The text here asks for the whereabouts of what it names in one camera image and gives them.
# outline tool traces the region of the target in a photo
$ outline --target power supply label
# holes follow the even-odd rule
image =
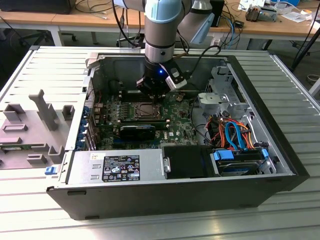
[[[102,172],[104,182],[138,181],[140,174],[139,155],[104,157]]]

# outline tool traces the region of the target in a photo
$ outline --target chair leg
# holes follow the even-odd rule
[[[272,43],[272,39],[269,39],[269,40],[265,43],[265,45],[264,45],[264,47],[262,48],[262,50],[263,50],[263,51],[268,50],[268,48],[269,48],[269,46],[270,46],[271,43]]]
[[[91,32],[91,37],[92,37],[92,43],[94,45],[99,44],[98,41],[97,41],[97,35],[96,35],[96,33],[94,31]]]
[[[74,36],[73,33],[69,33],[69,32],[63,32],[61,33],[62,36]]]
[[[39,38],[41,37],[43,34],[42,33],[35,33],[35,34],[31,34],[31,35],[28,35],[28,36],[24,36],[22,37],[24,40],[26,39],[33,39],[33,38]]]
[[[40,45],[40,43],[43,41],[43,39],[45,39],[45,36],[44,36],[44,35],[42,35],[42,36],[38,37],[38,39],[37,39],[37,40],[35,40],[35,42],[34,42],[34,44],[33,44],[33,45],[35,45],[35,46]]]

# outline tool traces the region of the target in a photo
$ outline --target wire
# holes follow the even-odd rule
[[[238,143],[240,145],[240,148],[241,149],[245,149],[246,146],[244,144],[244,142],[242,141],[242,138],[241,138],[241,131],[237,125],[236,122],[233,122],[233,121],[229,121],[226,125],[225,125],[225,137],[226,137],[226,140],[230,143],[230,145],[235,149],[235,150],[238,150],[237,146],[230,140],[230,136],[229,136],[229,127],[233,125],[234,128],[235,128],[235,131],[236,131],[236,135],[238,137]]]
[[[310,85],[314,85],[315,82],[317,82],[319,78],[320,78],[320,76],[315,75],[315,74],[309,74],[308,76],[306,76],[306,80]]]
[[[181,42],[181,45],[182,45],[183,50],[184,50],[186,53],[189,53],[189,51],[190,51],[190,46],[189,46],[188,41],[186,41],[186,39],[181,35],[181,33],[179,32],[178,29],[176,30],[176,32],[178,33],[178,35],[179,35],[179,37],[180,37],[180,42]]]
[[[126,33],[128,34],[128,38],[129,38],[128,9],[125,10],[125,22],[126,22]]]
[[[134,42],[130,41],[130,39],[126,36],[124,30],[121,28],[121,24],[119,22],[119,19],[118,19],[118,16],[117,16],[117,12],[116,12],[115,0],[111,0],[111,2],[112,2],[112,9],[113,9],[114,18],[115,18],[116,24],[118,25],[122,35],[124,36],[125,40],[127,40],[128,43],[130,43],[134,47],[137,47],[138,45],[135,44]]]
[[[140,36],[140,33],[141,33],[141,12],[138,12],[138,15],[139,15],[139,31],[138,33],[135,35],[134,39],[133,39],[133,42],[136,43],[136,39],[138,36]]]
[[[232,30],[231,41],[229,42],[230,44],[229,44],[229,46],[227,48],[227,50],[228,50],[232,46],[232,42],[234,40],[235,28],[234,28],[234,25],[233,25],[233,23],[231,22],[231,20],[229,18],[227,18],[227,17],[223,17],[223,18],[229,21],[230,27],[231,27],[231,30]]]
[[[79,12],[81,12],[81,13],[85,13],[85,14],[95,14],[95,13],[101,13],[101,12],[108,11],[108,10],[112,9],[112,7],[109,7],[109,8],[107,8],[107,9],[103,9],[103,10],[99,10],[99,11],[91,11],[91,9],[92,9],[93,7],[109,4],[109,3],[111,2],[111,1],[109,1],[109,2],[104,3],[104,4],[96,4],[96,5],[92,6],[91,8],[90,8],[89,3],[88,3],[87,5],[88,5],[88,8],[89,8],[90,11],[83,11],[83,10],[80,10],[80,9],[78,8],[78,6],[79,6],[81,3],[83,3],[84,1],[88,1],[88,0],[81,0],[80,2],[78,2],[78,3],[75,4],[75,9],[78,10]]]
[[[302,46],[300,47],[299,51],[296,53],[292,65],[295,63],[295,61],[296,61],[296,59],[297,59],[300,51],[302,50],[302,48],[304,47],[306,41],[308,40],[308,37],[309,37],[309,35],[310,35],[310,33],[311,33],[311,30],[314,28],[314,24],[315,24],[316,19],[317,19],[317,16],[318,16],[319,8],[320,8],[320,2],[319,2],[319,5],[318,5],[318,7],[317,7],[317,9],[316,9],[315,16],[314,16],[314,20],[313,20],[313,22],[312,22],[312,25],[311,25],[310,30],[309,30],[309,32],[308,32],[308,35],[305,37],[305,40],[303,41],[303,44],[302,44]]]
[[[213,49],[213,48],[217,48],[218,52],[216,52],[215,54],[213,54],[213,56],[217,56],[220,52],[221,52],[221,47],[219,45],[212,45],[212,46],[208,46],[199,56],[198,60],[196,61],[193,69],[190,72],[190,75],[192,75],[194,73],[194,71],[196,70],[201,58],[205,55],[205,53],[209,50],[209,49]]]
[[[125,9],[124,9],[124,8],[122,8],[122,13],[121,13],[121,17],[120,17],[120,22],[122,23],[121,28],[123,29],[124,26],[125,26]],[[121,48],[121,41],[120,41],[120,39],[121,39],[121,31],[120,31],[120,33],[119,33],[119,48]]]
[[[6,20],[4,20],[2,16],[0,16],[0,19],[2,19],[2,21],[4,21],[4,23],[7,24],[9,28],[11,28],[16,33],[22,41],[24,41],[29,47],[31,47],[31,45]]]
[[[201,135],[207,142],[208,142],[208,144],[211,146],[211,147],[215,147],[215,146],[213,146],[210,142],[210,139],[209,138],[207,138],[202,132],[200,132],[198,129],[197,129],[197,127],[199,127],[200,125],[197,125],[197,126],[195,126],[195,124],[194,124],[194,121],[193,121],[193,119],[192,119],[192,113],[193,113],[193,111],[194,111],[194,107],[195,107],[195,103],[196,103],[196,101],[197,101],[197,97],[194,99],[194,101],[193,101],[193,104],[192,104],[192,108],[191,108],[191,111],[190,111],[190,122],[191,122],[191,125],[193,126],[193,128],[194,128],[194,130],[199,134],[199,135]]]

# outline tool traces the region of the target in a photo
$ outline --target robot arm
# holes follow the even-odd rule
[[[200,44],[214,19],[209,0],[114,0],[123,8],[145,12],[145,67],[137,88],[157,100],[187,84],[173,59],[177,30],[187,41]]]

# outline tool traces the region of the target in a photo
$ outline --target electronic equipment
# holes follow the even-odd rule
[[[267,6],[260,7],[250,5],[245,14],[245,19],[249,22],[256,22],[258,20],[275,22],[277,19],[277,11]]]
[[[42,89],[37,110],[8,104],[0,168],[59,164],[46,192],[75,220],[257,207],[309,177],[235,56],[174,56],[177,29],[207,35],[209,0],[115,2],[145,11],[145,54],[89,54],[62,111]]]
[[[211,27],[218,27],[222,10],[224,9],[225,0],[210,0],[212,10],[211,12],[214,14],[214,19],[211,24]]]
[[[135,90],[142,54],[94,55],[59,182],[47,188],[73,219],[257,207],[308,178],[235,57],[203,57],[193,75],[203,91],[153,103]]]
[[[1,0],[3,12],[40,12],[69,14],[76,0]]]
[[[243,21],[239,21],[239,20],[234,21],[234,26],[238,29],[243,29],[244,25],[245,25],[245,23]]]

